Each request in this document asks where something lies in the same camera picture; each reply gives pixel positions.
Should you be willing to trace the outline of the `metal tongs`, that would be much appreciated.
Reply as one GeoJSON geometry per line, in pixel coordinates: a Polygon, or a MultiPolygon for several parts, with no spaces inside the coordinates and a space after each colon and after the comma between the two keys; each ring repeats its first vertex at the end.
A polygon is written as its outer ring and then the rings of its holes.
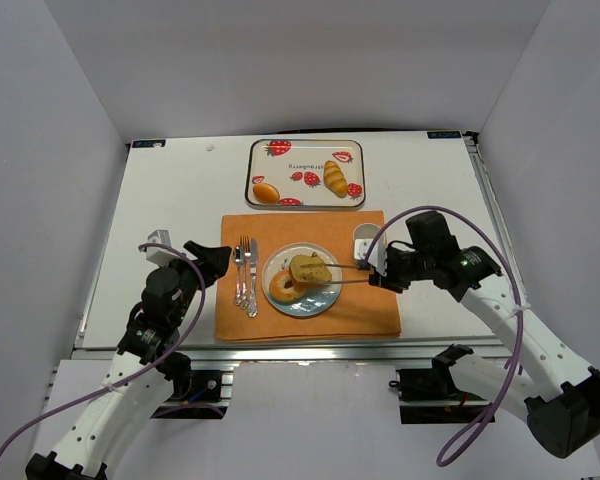
{"type": "Polygon", "coordinates": [[[372,273],[369,265],[359,263],[305,263],[301,265],[301,268],[304,272],[312,271],[311,278],[306,281],[307,284],[320,286],[367,284],[368,277],[372,273]]]}

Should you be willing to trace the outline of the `bagel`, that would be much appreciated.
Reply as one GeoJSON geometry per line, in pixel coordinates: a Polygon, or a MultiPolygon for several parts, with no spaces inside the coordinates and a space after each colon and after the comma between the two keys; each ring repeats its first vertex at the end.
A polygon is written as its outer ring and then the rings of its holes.
{"type": "Polygon", "coordinates": [[[291,303],[301,299],[306,289],[294,282],[289,270],[282,270],[272,277],[269,294],[277,302],[291,303]]]}

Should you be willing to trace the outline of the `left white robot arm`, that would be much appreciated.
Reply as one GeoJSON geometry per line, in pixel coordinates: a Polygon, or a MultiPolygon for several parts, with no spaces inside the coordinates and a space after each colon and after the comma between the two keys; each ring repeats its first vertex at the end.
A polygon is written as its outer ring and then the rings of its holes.
{"type": "Polygon", "coordinates": [[[183,251],[160,244],[140,247],[156,268],[132,308],[100,392],[47,454],[28,461],[28,479],[109,479],[124,453],[158,408],[189,396],[190,359],[179,352],[179,328],[191,302],[229,268],[228,246],[193,241],[183,251]]]}

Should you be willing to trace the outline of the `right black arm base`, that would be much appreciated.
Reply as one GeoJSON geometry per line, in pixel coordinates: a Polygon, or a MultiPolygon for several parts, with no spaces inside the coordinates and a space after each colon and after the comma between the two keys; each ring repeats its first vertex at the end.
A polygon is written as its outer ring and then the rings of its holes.
{"type": "Polygon", "coordinates": [[[475,394],[447,392],[434,380],[432,368],[397,370],[388,387],[398,396],[403,425],[464,425],[488,406],[486,400],[475,394]]]}

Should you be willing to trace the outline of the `toast bread slice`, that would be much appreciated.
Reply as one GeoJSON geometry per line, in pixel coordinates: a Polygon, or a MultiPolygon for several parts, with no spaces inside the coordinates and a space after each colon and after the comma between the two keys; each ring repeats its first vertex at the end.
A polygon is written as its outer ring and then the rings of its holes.
{"type": "Polygon", "coordinates": [[[313,288],[332,281],[332,273],[317,252],[294,256],[289,264],[292,280],[299,285],[313,288]]]}

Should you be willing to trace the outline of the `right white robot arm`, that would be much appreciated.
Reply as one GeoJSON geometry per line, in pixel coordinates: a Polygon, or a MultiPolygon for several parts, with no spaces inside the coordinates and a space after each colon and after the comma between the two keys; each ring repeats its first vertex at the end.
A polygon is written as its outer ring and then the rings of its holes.
{"type": "Polygon", "coordinates": [[[525,422],[549,454],[565,459],[600,435],[600,369],[560,340],[524,303],[510,265],[478,226],[455,217],[487,244],[460,247],[446,222],[450,209],[419,206],[398,214],[410,239],[386,242],[378,231],[362,247],[369,283],[402,293],[428,281],[449,293],[481,320],[510,353],[504,366],[472,348],[454,344],[432,360],[436,387],[446,394],[466,392],[487,407],[458,436],[455,452],[444,448],[436,463],[455,461],[484,431],[498,409],[525,422]]]}

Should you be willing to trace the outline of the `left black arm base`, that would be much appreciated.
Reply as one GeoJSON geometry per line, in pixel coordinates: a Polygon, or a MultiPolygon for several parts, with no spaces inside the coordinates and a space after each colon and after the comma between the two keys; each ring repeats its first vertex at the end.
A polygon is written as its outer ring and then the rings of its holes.
{"type": "Polygon", "coordinates": [[[173,397],[153,414],[157,419],[221,420],[228,408],[233,372],[194,369],[187,393],[173,397]]]}

